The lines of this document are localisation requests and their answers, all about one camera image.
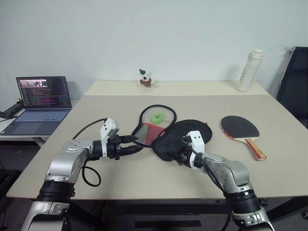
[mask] black chair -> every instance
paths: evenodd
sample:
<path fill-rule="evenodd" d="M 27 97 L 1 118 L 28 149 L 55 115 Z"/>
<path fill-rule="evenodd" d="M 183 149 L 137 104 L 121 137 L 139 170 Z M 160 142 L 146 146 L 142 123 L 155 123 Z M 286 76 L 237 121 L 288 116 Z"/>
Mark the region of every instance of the black chair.
<path fill-rule="evenodd" d="M 308 128 L 308 47 L 296 47 L 293 51 L 277 101 Z"/>

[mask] laptop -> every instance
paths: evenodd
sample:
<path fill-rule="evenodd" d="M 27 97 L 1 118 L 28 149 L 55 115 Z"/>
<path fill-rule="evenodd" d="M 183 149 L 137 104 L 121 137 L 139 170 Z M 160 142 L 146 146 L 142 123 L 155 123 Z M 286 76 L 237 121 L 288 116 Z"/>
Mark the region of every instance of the laptop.
<path fill-rule="evenodd" d="M 72 109 L 64 76 L 17 77 L 25 105 L 0 135 L 51 135 Z"/>

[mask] laptop screen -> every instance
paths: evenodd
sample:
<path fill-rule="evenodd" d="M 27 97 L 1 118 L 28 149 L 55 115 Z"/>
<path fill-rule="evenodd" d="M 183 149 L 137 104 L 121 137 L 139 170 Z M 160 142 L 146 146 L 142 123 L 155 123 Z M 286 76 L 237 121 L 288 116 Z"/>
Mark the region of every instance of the laptop screen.
<path fill-rule="evenodd" d="M 16 79 L 25 108 L 72 107 L 64 76 Z"/>

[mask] red rubber paddle face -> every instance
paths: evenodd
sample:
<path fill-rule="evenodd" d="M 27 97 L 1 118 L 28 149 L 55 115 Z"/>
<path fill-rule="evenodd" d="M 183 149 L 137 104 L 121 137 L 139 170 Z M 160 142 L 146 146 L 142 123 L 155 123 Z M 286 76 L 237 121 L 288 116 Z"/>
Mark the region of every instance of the red rubber paddle face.
<path fill-rule="evenodd" d="M 230 115 L 224 117 L 221 120 L 221 127 L 231 139 L 235 140 L 238 138 L 253 138 L 255 140 L 260 135 L 255 125 L 240 116 Z"/>

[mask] touchpad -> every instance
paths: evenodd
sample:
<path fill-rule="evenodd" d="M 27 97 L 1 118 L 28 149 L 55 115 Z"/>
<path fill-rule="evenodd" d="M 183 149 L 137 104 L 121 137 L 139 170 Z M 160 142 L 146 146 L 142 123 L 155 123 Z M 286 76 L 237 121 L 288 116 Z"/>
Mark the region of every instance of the touchpad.
<path fill-rule="evenodd" d="M 32 135 L 42 124 L 43 123 L 22 123 L 12 132 L 12 134 Z"/>

